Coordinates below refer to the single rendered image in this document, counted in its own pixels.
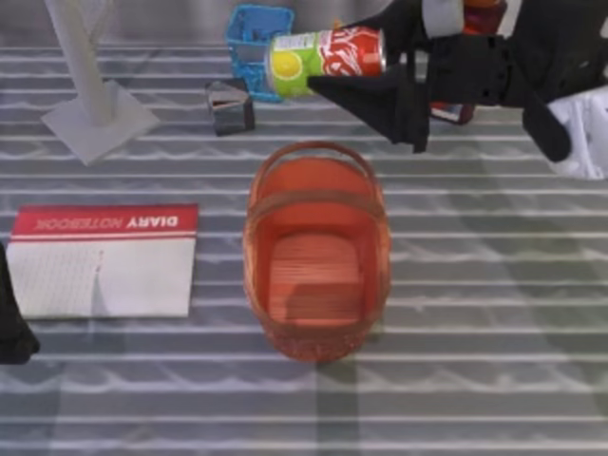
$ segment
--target lemon graphic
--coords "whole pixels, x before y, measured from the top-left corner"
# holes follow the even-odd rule
[[[278,51],[273,55],[273,73],[278,79],[292,81],[302,75],[302,59],[295,52]]]

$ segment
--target blue plastic crate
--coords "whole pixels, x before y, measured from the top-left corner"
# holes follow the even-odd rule
[[[246,81],[255,100],[281,101],[266,82],[264,57],[273,38],[292,32],[294,19],[294,12],[287,8],[239,5],[233,11],[225,35],[233,73]]]

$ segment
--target notebook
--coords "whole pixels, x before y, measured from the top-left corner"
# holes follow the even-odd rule
[[[27,318],[185,317],[199,209],[22,208],[7,257]]]

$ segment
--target soda can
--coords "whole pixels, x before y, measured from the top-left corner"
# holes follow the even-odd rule
[[[378,76],[387,68],[384,33],[353,27],[276,37],[266,52],[268,86],[282,98],[310,95],[310,76]]]

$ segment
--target striped wooden surface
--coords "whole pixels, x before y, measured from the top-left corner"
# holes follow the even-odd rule
[[[197,202],[191,315],[33,324],[44,351],[0,369],[1,455],[608,453],[608,184],[554,176],[519,112],[434,124],[419,156],[316,98],[220,140],[202,88],[229,75],[223,49],[100,62],[163,125],[86,168],[39,120],[75,96],[61,53],[0,49],[0,239],[26,203]],[[252,176],[304,139],[370,160],[393,232],[383,324],[319,368],[271,349],[242,290]]]

